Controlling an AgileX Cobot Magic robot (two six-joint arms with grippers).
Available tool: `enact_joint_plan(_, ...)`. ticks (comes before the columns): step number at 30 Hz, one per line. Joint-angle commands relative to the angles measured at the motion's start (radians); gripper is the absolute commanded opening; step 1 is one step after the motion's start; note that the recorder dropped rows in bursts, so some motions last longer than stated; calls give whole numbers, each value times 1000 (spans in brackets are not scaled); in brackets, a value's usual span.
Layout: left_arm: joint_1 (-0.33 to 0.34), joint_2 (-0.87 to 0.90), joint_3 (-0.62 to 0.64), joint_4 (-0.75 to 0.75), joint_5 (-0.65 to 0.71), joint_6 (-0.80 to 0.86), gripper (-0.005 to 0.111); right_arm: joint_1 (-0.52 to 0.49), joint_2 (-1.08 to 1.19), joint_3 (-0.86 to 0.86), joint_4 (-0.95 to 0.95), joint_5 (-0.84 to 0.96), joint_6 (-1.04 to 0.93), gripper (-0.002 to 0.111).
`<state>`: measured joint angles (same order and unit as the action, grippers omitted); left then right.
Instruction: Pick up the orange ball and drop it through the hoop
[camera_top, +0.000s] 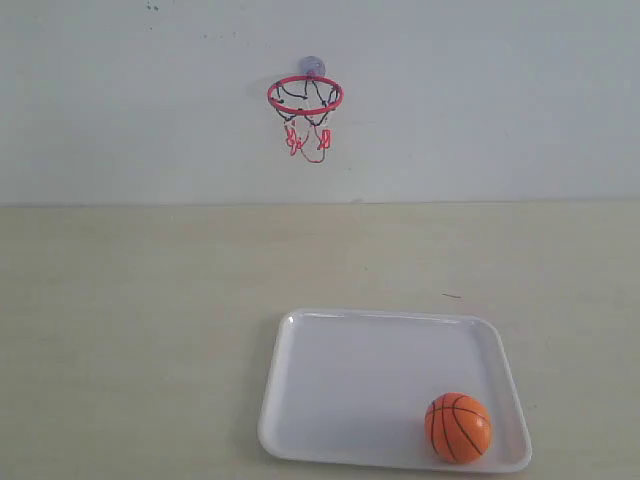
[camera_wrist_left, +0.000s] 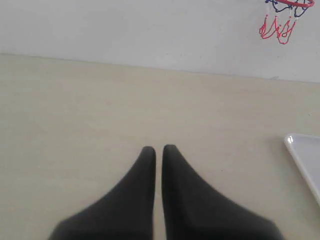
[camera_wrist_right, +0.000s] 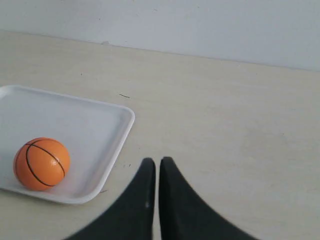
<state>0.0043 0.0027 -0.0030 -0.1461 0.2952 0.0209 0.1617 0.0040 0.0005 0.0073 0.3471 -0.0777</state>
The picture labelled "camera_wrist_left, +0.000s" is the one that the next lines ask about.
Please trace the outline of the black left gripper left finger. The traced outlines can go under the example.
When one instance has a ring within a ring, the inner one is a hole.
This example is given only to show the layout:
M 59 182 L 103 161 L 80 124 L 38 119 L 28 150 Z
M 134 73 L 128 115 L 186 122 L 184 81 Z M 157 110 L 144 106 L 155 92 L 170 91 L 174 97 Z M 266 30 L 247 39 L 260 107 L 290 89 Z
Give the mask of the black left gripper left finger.
M 62 220 L 51 240 L 152 240 L 156 152 L 142 148 L 128 173 L 106 195 Z

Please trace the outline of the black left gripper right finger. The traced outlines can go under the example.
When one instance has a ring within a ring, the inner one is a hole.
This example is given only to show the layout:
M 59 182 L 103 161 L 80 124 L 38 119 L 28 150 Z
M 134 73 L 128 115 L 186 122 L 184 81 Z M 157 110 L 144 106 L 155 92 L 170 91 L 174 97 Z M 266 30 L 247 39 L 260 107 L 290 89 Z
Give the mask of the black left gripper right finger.
M 275 223 L 210 186 L 179 149 L 163 148 L 162 205 L 168 240 L 280 240 Z

